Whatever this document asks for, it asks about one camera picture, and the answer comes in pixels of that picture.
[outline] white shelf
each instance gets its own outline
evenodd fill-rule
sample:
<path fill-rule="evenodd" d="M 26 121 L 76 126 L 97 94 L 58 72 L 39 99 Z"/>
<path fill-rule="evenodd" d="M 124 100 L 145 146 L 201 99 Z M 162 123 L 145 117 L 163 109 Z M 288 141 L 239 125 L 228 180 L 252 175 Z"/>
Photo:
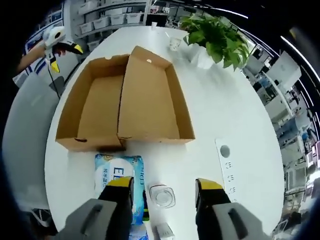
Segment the white shelf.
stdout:
<path fill-rule="evenodd" d="M 102 5 L 79 15 L 82 16 L 82 15 L 90 14 L 100 10 L 111 10 L 111 9 L 126 8 L 126 7 L 141 7 L 141 6 L 145 6 L 146 4 L 147 2 L 144 1 L 144 2 L 125 2 L 121 4 L 115 4 L 115 5 Z"/>
<path fill-rule="evenodd" d="M 92 35 L 92 34 L 96 34 L 96 33 L 101 33 L 101 32 L 104 32 L 104 31 L 108 31 L 108 30 L 114 30 L 114 29 L 120 29 L 120 28 L 124 28 L 124 27 L 136 27 L 136 26 L 142 26 L 143 23 L 142 22 L 139 22 L 139 23 L 125 23 L 125 24 L 120 24 L 120 25 L 110 25 L 110 26 L 106 26 L 106 27 L 103 27 L 103 28 L 99 28 L 99 29 L 95 29 L 93 31 L 89 31 L 89 32 L 86 32 L 84 34 L 81 34 L 79 36 L 76 36 L 74 39 L 82 39 L 86 36 L 89 36 L 89 35 Z"/>

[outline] white round table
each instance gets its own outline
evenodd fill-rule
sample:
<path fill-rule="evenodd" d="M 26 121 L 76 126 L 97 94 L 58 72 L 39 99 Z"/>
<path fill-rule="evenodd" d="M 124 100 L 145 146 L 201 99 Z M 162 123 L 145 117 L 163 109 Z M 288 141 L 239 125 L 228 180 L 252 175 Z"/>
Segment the white round table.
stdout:
<path fill-rule="evenodd" d="M 177 52 L 168 49 L 168 36 L 182 39 L 186 34 L 162 27 L 121 28 L 105 39 L 74 73 L 53 116 L 45 153 L 46 193 L 58 231 L 72 211 L 94 197 L 95 185 L 96 153 L 70 152 L 55 142 L 68 94 L 90 60 L 130 54 L 137 45 L 173 63 L 196 138 L 181 145 L 128 142 L 126 155 L 143 158 L 146 190 L 161 183 L 171 187 L 175 194 L 175 206 L 160 211 L 154 208 L 147 192 L 150 225 L 166 221 L 177 240 L 197 239 L 197 178 L 223 185 L 228 194 L 233 194 L 233 201 L 262 221 L 265 233 L 271 233 L 277 225 L 283 207 L 284 172 L 277 137 L 265 107 L 239 69 L 223 69 L 220 64 L 209 70 L 196 68 L 186 59 L 188 46 L 183 41 Z M 225 165 L 220 163 L 215 139 L 230 148 L 234 187 L 223 174 Z"/>

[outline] white flower pot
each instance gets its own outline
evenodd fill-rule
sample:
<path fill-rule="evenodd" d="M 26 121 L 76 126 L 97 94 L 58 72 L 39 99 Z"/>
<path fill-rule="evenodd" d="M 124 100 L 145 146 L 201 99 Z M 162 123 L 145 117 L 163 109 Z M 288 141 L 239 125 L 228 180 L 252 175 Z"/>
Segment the white flower pot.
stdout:
<path fill-rule="evenodd" d="M 214 64 L 214 60 L 208 55 L 207 49 L 194 43 L 190 46 L 188 59 L 194 65 L 201 69 L 209 69 Z"/>

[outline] wet wipes package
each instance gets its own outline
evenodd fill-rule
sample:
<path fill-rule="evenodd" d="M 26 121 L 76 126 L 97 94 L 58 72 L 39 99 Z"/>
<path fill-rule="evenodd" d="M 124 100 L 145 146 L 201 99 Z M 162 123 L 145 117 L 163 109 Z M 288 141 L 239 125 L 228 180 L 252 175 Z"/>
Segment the wet wipes package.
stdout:
<path fill-rule="evenodd" d="M 143 224 L 144 215 L 144 163 L 141 156 L 116 156 L 97 154 L 95 163 L 95 197 L 98 198 L 105 186 L 112 180 L 121 177 L 133 177 L 132 224 Z"/>

